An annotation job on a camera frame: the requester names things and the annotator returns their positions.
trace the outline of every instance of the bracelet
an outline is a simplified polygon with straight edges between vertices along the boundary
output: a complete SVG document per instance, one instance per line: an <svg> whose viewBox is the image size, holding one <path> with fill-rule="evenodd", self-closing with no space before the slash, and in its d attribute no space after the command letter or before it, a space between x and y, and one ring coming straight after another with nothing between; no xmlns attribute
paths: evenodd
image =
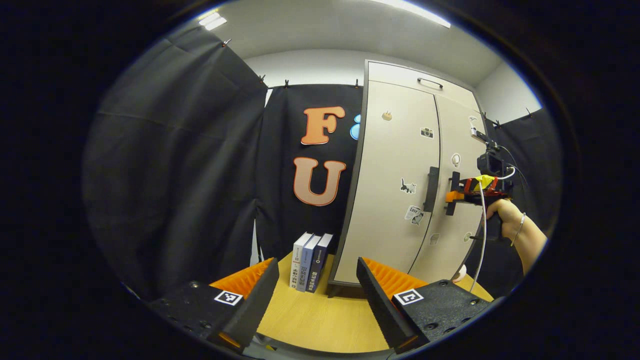
<svg viewBox="0 0 640 360"><path fill-rule="evenodd" d="M513 241L511 242L511 246L513 246L513 243L516 242L516 239L518 239L520 230L522 230L522 224L524 224L524 217L526 216L527 216L527 213L522 213L522 218L520 219L520 227L518 228L518 232L516 233L516 236L513 238Z"/></svg>

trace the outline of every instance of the human hand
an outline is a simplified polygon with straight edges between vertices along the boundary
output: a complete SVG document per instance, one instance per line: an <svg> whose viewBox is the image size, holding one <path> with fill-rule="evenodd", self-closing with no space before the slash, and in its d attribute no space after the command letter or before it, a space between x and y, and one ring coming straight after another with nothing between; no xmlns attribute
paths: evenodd
<svg viewBox="0 0 640 360"><path fill-rule="evenodd" d="M522 213L511 201L499 199L486 209L487 220L497 212L502 219L502 235L513 240L522 219Z"/></svg>

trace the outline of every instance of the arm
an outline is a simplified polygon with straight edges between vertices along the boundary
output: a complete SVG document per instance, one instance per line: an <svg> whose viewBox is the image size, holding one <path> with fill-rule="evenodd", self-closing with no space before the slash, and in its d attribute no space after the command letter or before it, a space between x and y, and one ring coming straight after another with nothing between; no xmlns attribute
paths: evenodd
<svg viewBox="0 0 640 360"><path fill-rule="evenodd" d="M502 235L513 241L520 228L522 213L511 201L503 199L494 202L487 208L487 219L491 218L496 211L502 219ZM530 218L525 217L520 234L513 244L520 256L524 274L529 271L546 243L547 237Z"/></svg>

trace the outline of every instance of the white ceiling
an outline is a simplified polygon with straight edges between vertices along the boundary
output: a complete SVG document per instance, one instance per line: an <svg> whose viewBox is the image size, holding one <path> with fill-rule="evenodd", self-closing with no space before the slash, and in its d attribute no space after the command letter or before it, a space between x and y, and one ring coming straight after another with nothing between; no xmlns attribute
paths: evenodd
<svg viewBox="0 0 640 360"><path fill-rule="evenodd" d="M247 59L306 49L356 50L393 56L477 86L502 62L452 24L368 0L238 0L218 8L228 22L214 33Z"/></svg>

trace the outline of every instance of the yellow table surface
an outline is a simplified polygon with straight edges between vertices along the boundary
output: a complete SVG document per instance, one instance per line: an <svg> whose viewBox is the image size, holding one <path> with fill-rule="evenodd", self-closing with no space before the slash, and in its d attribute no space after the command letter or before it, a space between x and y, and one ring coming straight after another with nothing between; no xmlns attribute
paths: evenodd
<svg viewBox="0 0 640 360"><path fill-rule="evenodd" d="M333 255L329 254L316 292L303 293L289 287L291 253L280 260L280 278L258 333L297 347L327 352L388 349L367 299L341 297L339 293L328 298L327 282L332 264ZM468 291L472 283L473 279L466 275L456 284ZM480 284L476 284L472 293L493 301Z"/></svg>

